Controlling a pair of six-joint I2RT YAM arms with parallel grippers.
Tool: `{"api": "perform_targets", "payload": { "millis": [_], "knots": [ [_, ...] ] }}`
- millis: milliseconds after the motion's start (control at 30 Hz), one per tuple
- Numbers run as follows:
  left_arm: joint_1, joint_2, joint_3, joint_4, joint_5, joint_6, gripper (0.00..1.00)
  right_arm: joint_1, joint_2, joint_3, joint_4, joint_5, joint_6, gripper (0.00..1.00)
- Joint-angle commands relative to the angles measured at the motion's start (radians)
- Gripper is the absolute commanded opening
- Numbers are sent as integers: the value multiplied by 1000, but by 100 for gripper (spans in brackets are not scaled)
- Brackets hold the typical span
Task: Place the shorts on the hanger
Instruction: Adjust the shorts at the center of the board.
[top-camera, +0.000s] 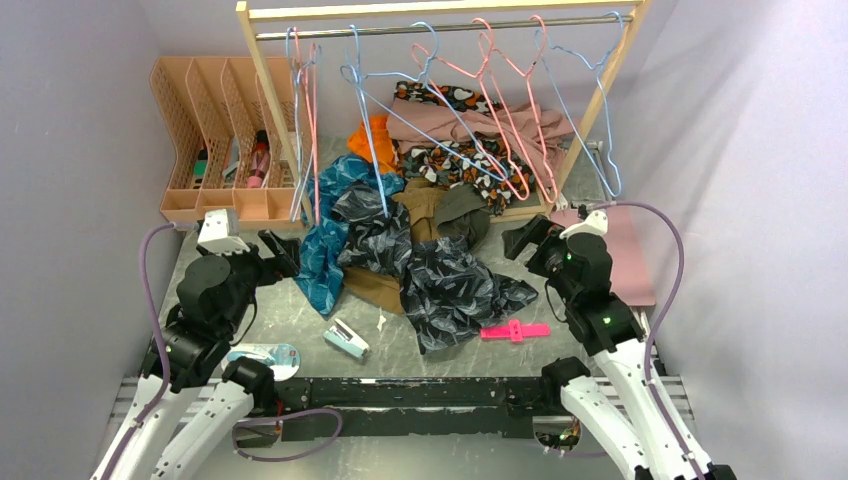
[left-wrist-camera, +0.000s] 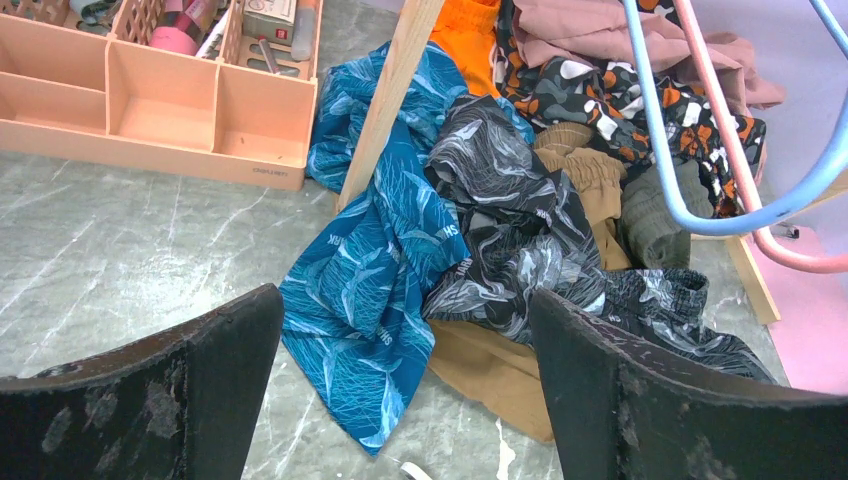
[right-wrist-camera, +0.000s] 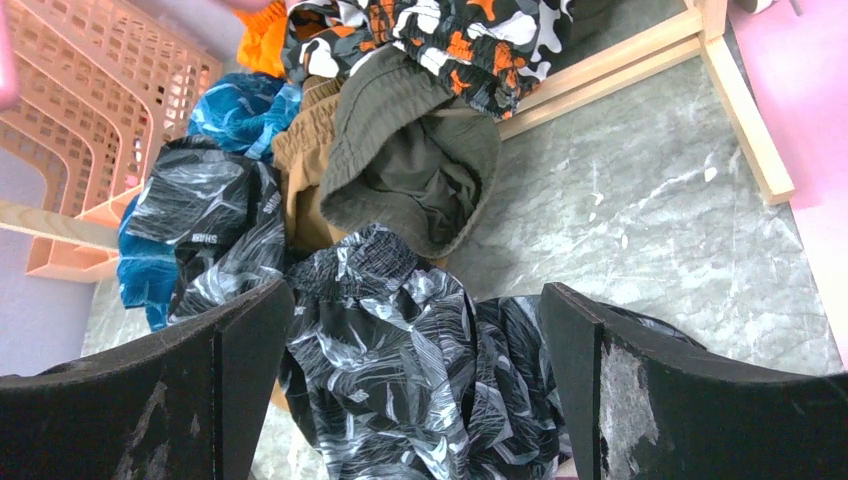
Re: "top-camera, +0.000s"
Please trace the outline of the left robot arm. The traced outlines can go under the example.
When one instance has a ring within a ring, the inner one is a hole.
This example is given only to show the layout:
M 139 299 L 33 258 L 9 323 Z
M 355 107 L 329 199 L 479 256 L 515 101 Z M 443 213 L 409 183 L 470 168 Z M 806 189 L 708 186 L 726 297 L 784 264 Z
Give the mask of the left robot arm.
M 240 357 L 200 411 L 180 422 L 237 345 L 245 314 L 257 312 L 257 290 L 299 273 L 299 240 L 270 230 L 258 237 L 270 256 L 227 227 L 201 228 L 199 256 L 187 266 L 166 321 L 154 324 L 130 410 L 93 478 L 189 479 L 227 430 L 277 405 L 271 368 Z

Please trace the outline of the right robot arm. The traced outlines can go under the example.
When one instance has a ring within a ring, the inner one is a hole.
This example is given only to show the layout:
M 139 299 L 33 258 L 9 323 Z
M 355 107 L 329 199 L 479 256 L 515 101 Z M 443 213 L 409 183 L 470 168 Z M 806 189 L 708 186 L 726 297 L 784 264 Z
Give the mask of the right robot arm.
M 606 231 L 605 213 L 594 211 L 568 228 L 537 215 L 502 235 L 510 260 L 535 245 L 526 268 L 558 294 L 569 331 L 619 397 L 612 403 L 588 367 L 568 357 L 543 368 L 542 406 L 569 412 L 625 479 L 734 478 L 694 438 L 656 373 L 645 330 L 613 292 Z

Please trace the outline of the dark leaf print shorts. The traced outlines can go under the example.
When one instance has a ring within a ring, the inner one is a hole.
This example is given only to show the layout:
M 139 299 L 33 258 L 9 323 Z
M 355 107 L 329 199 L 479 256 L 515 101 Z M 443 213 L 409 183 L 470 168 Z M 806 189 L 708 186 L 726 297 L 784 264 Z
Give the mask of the dark leaf print shorts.
M 537 299 L 527 282 L 487 268 L 462 237 L 403 246 L 391 196 L 386 219 L 376 189 L 357 182 L 342 194 L 332 209 L 333 219 L 348 223 L 338 266 L 369 266 L 377 273 L 397 269 L 403 315 L 416 331 L 420 353 L 468 341 Z

